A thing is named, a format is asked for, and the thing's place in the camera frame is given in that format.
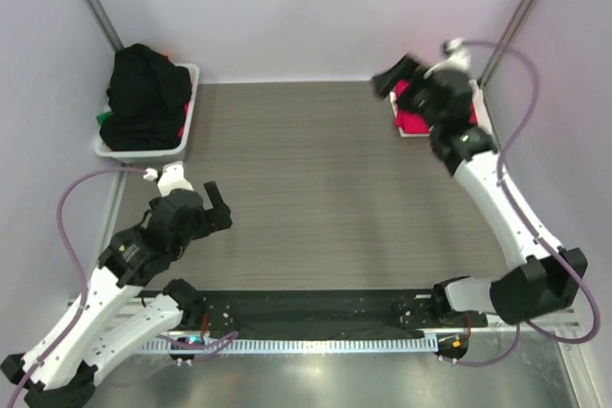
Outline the red t shirt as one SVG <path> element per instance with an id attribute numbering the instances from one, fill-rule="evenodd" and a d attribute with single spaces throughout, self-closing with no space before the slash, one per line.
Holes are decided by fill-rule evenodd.
<path id="1" fill-rule="evenodd" d="M 426 122 L 419 116 L 410 114 L 399 108 L 397 103 L 397 98 L 401 94 L 401 92 L 406 87 L 405 81 L 399 81 L 396 87 L 394 88 L 395 96 L 396 96 L 396 107 L 397 107 L 397 116 L 396 116 L 396 124 L 398 127 L 401 127 L 405 133 L 407 134 L 415 134 L 415 135 L 425 135 L 431 132 L 438 133 L 440 136 L 442 135 L 450 135 L 450 134 L 458 134 L 464 130 L 467 130 L 475 125 L 476 117 L 473 109 L 473 104 L 471 105 L 471 119 L 470 124 L 426 124 Z"/>

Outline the white perforated plastic basket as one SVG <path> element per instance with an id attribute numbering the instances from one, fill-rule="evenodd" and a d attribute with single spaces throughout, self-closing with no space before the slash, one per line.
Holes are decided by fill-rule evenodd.
<path id="1" fill-rule="evenodd" d="M 93 142 L 93 151 L 98 157 L 115 160 L 123 164 L 149 162 L 169 163 L 174 161 L 182 161 L 186 157 L 187 140 L 189 137 L 189 130 L 193 119 L 198 92 L 200 68 L 193 63 L 177 63 L 177 66 L 187 69 L 191 80 L 191 98 L 185 106 L 186 119 L 181 131 L 182 135 L 178 146 L 173 149 L 163 150 L 111 151 L 102 141 L 99 134 L 96 134 Z"/>

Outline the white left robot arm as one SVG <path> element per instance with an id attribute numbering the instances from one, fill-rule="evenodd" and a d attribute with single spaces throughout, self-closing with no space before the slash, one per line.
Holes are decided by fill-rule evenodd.
<path id="1" fill-rule="evenodd" d="M 117 232 L 98 258 L 85 291 L 43 340 L 10 354 L 1 371 L 29 407 L 83 407 L 119 364 L 153 337 L 177 327 L 196 329 L 204 295 L 184 279 L 113 330 L 111 319 L 197 239 L 231 227 L 230 208 L 216 183 L 206 194 L 175 188 L 152 200 L 142 220 Z"/>

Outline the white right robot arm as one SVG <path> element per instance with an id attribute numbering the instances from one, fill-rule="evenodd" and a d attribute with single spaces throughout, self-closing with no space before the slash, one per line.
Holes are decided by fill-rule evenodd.
<path id="1" fill-rule="evenodd" d="M 498 165 L 492 135 L 473 120 L 473 87 L 465 64 L 447 59 L 428 68 L 410 55 L 371 79 L 375 95 L 387 97 L 400 83 L 400 109 L 421 118 L 432 152 L 470 195 L 501 246 L 508 271 L 497 280 L 463 276 L 434 287 L 433 320 L 452 327 L 466 311 L 492 312 L 515 325 L 571 307 L 578 293 L 574 271 L 587 260 L 546 230 Z"/>

